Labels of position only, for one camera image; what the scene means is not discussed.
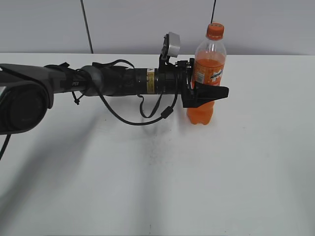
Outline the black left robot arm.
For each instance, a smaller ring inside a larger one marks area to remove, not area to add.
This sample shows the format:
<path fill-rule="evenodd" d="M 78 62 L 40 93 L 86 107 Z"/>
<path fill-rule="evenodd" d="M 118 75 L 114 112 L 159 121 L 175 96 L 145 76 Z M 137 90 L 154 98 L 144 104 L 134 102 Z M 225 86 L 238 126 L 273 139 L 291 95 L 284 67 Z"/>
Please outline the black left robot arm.
<path fill-rule="evenodd" d="M 3 135 L 27 132 L 36 127 L 54 103 L 57 93 L 80 92 L 83 96 L 138 96 L 172 94 L 183 107 L 197 108 L 228 97 L 227 87 L 191 84 L 194 59 L 171 64 L 159 59 L 158 68 L 136 68 L 119 59 L 94 62 L 80 69 L 67 63 L 30 66 L 0 66 L 0 132 Z"/>

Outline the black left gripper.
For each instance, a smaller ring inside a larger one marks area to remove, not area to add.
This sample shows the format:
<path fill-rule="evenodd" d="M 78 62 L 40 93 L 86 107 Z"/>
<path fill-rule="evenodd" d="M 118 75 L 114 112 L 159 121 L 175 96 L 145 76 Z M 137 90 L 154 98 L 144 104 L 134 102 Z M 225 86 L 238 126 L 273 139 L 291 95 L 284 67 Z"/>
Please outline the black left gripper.
<path fill-rule="evenodd" d="M 197 108 L 208 102 L 228 97 L 229 88 L 194 83 L 191 85 L 194 58 L 180 60 L 175 64 L 169 62 L 170 56 L 159 56 L 158 68 L 155 70 L 155 94 L 180 95 L 184 108 Z"/>

